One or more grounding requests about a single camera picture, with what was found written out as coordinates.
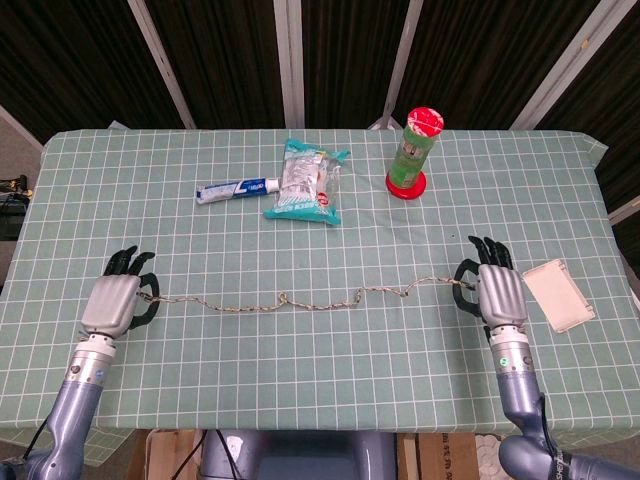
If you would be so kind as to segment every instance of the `table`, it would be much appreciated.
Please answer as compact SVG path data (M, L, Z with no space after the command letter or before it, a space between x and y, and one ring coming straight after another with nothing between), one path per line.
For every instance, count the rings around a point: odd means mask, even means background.
M273 197L196 205L197 185L277 176L289 136L351 151L340 180L342 226L265 219ZM287 291L327 303L363 284L449 276L476 258L470 234L507 243L520 271L564 259L595 307L596 319L556 334L528 296L529 335L559 441L582 446L638 431L640 328L593 171L606 147L563 131L445 131L429 156L426 193L405 202L384 186L400 137L53 137L0 298L5 438L49 412L94 279L122 247L156 252L147 268L164 294L253 305ZM95 461L118 443L117 429L513 431L482 328L455 308L447 285L405 299L369 295L348 311L221 315L163 305L117 345L95 420L111 430L92 432Z

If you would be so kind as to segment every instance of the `metal frame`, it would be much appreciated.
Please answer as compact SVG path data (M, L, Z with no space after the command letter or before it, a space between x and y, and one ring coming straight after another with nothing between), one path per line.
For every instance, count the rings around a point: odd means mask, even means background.
M631 297L633 298L633 303L638 309L638 313L640 313L640 299L638 299L638 295L640 295L640 280L638 280L636 273L633 271L633 268L631 268L631 265L629 265L629 262L627 262L627 259L624 258L624 255L622 255L622 252L620 252L620 260L622 261L622 268L624 269L624 273L629 280L629 287L631 287Z
M0 117L4 118L9 125L11 125L24 139L33 145L39 152L42 152L42 144L34 137L29 130L24 128L22 124L16 120L2 105L0 105Z
M636 1L600 0L515 119L511 130L532 130L538 125Z
M304 62L301 0L273 0L287 128L304 128Z
M378 130L381 128L402 128L391 115L393 114L393 110L396 108L398 92L400 91L400 86L402 85L404 71L407 68L407 60L409 59L409 53L411 53L411 45L413 44L413 37L415 36L416 27L418 26L418 21L420 19L422 4L423 0L410 0L409 2L407 15L404 19L404 27L402 28L402 37L400 37L398 51L396 52L396 61L393 64L393 73L391 74L391 80L389 81L387 98L384 101L384 110L382 111L382 117L376 120L373 125L369 127L369 129L371 130Z
M611 212L609 214L609 222L611 225L615 225L637 212L640 212L640 195Z
M156 30L156 26L153 23L153 19L151 18L151 14L149 13L149 9L147 8L145 1L128 0L128 2L131 13L133 13L136 22L138 23L138 27L142 32L145 42L147 42L147 47L149 47L153 60L156 62L156 66L158 67L160 75L164 80L164 84L169 91L169 95L171 95L171 99L173 100L176 110L178 110L182 123L184 123L185 128L196 128L196 123L191 116L191 112L189 111L184 95L182 95L182 90L180 89L180 85L173 73L169 57L162 46L162 41L160 40L160 36L158 35L158 31Z

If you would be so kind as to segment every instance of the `packaged item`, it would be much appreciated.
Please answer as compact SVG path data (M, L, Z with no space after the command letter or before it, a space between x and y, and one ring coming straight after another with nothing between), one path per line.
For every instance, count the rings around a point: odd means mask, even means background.
M276 203L267 218L289 218L339 225L336 213L340 166L347 150L328 152L295 139L284 148L282 179Z
M239 182L224 183L222 185L207 185L196 189L196 202L219 202L230 198L254 197L256 195L268 195L278 191L277 178L252 178Z
M387 188L398 198L418 198L427 188L422 171L429 150L444 128L442 116L432 108L419 107L409 112L402 142L387 175Z
M556 332L566 332L596 316L562 260L552 260L522 277Z

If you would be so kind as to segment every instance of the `toothpaste tube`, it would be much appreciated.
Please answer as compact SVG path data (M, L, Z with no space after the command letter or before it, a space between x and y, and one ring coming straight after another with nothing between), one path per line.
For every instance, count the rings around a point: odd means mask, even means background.
M228 200L230 198L267 195L280 189L277 178L252 178L222 185L207 185L196 189L196 202L205 203Z

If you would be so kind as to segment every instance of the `blue packaging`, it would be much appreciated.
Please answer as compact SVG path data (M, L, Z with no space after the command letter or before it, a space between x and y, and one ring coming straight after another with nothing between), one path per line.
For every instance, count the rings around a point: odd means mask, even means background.
M284 148L280 191L267 218L289 218L339 225L335 203L340 166L347 150L329 152L290 138Z

